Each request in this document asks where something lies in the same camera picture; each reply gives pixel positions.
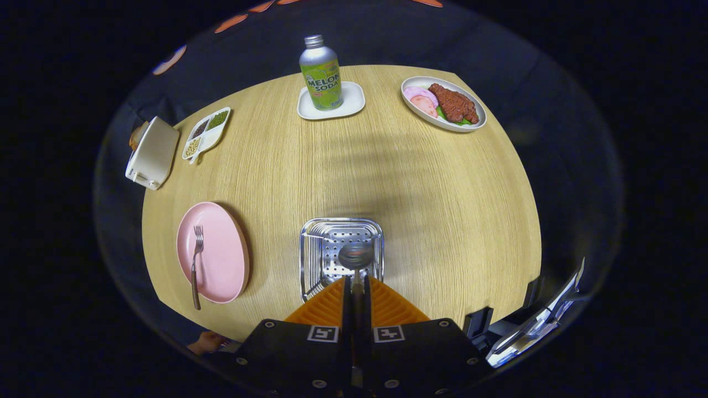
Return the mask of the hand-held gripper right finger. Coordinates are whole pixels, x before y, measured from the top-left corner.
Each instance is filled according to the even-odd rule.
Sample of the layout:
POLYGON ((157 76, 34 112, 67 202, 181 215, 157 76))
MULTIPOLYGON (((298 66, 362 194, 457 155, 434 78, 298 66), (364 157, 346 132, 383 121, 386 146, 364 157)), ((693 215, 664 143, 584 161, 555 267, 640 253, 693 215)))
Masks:
POLYGON ((463 397, 496 376, 485 355, 449 318, 375 325, 383 292, 378 280, 362 280, 364 397, 463 397))

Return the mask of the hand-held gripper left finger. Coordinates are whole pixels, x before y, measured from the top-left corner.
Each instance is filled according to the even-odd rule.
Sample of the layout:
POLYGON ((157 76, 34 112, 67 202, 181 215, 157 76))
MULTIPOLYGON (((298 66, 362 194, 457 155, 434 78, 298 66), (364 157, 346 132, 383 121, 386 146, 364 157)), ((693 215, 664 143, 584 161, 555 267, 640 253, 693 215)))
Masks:
POLYGON ((303 322, 262 320, 223 370, 265 397, 344 397, 351 388, 351 278, 345 277, 297 311, 303 322))

